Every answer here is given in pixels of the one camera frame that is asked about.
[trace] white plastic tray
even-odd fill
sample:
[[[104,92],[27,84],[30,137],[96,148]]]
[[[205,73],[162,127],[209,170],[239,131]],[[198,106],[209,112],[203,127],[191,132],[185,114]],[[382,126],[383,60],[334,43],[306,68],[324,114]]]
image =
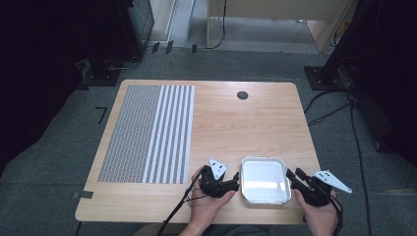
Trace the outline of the white plastic tray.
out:
[[[276,157],[242,160],[242,194],[250,204],[282,205],[291,199],[285,163]]]

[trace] striped mat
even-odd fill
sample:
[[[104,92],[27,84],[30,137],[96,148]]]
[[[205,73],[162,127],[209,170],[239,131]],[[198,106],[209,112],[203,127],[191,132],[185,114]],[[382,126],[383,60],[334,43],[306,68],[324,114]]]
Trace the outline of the striped mat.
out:
[[[99,182],[187,183],[193,86],[129,85]]]

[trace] hand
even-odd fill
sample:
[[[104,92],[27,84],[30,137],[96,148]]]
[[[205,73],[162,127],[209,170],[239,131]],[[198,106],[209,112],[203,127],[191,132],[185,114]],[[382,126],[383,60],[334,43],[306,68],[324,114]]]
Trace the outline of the hand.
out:
[[[337,224],[336,209],[332,204],[326,206],[311,206],[304,201],[304,197],[299,190],[294,190],[295,200],[303,209],[307,225],[313,236],[332,235]]]
[[[200,169],[194,173],[192,177],[193,180],[197,177],[202,168],[203,167],[200,167]],[[211,225],[221,207],[229,203],[235,195],[234,191],[229,191],[220,199],[214,199],[202,193],[200,190],[200,182],[201,179],[199,179],[194,185],[194,191],[191,197],[193,200],[190,222],[184,231],[181,232],[180,236],[202,235]]]

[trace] gray carpet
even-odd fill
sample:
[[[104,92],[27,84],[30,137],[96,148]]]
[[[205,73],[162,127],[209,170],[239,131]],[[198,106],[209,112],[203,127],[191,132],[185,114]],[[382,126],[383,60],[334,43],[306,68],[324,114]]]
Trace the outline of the gray carpet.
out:
[[[126,79],[219,80],[292,82],[304,107],[318,92],[311,91],[303,66],[323,66],[327,55],[270,52],[207,51],[191,49],[149,51],[141,62],[123,71]],[[118,86],[76,90],[52,121],[39,142],[8,164],[0,182],[0,235],[75,235],[78,201],[74,191],[83,189],[108,112]],[[342,92],[320,97],[306,115],[308,121],[347,102]],[[375,151],[374,138],[359,110],[353,112],[362,149],[368,187],[373,235],[417,235],[417,196],[401,191],[417,188],[415,166],[396,153]],[[367,235],[364,189],[349,108],[310,128],[322,169],[329,169],[353,194],[339,194],[343,202],[341,235]],[[133,235],[140,223],[91,223],[80,235]],[[305,225],[277,225],[279,235],[306,235]]]

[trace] black hole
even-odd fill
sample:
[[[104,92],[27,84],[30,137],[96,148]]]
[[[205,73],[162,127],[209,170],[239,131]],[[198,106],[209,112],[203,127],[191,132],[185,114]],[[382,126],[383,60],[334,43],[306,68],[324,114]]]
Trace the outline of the black hole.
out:
[[[245,91],[239,91],[237,93],[237,97],[239,97],[239,99],[241,99],[241,100],[245,100],[245,99],[247,99],[249,97],[249,95]]]

